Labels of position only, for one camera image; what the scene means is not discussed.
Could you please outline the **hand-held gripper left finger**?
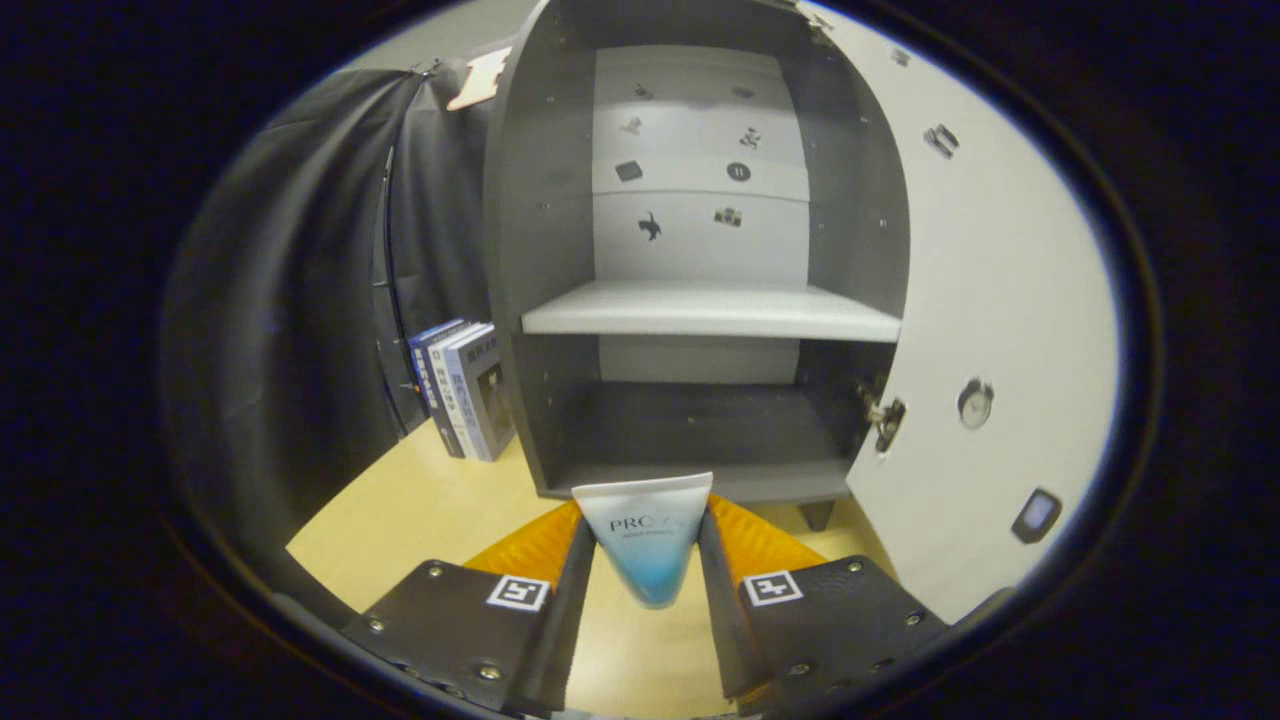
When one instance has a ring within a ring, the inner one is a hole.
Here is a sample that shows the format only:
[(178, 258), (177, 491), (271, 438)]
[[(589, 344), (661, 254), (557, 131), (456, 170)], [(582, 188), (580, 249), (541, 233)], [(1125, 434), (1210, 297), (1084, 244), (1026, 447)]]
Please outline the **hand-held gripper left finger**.
[(343, 637), (453, 700), (548, 716), (566, 706), (595, 547), (562, 503), (467, 562), (419, 564)]

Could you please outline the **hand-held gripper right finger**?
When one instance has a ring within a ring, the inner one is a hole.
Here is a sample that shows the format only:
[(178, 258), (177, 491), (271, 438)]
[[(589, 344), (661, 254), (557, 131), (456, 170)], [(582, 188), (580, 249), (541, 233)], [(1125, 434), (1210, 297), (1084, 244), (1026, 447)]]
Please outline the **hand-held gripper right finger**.
[(915, 669), (950, 625), (870, 557), (823, 557), (713, 495), (698, 533), (724, 697), (741, 716), (829, 716)]

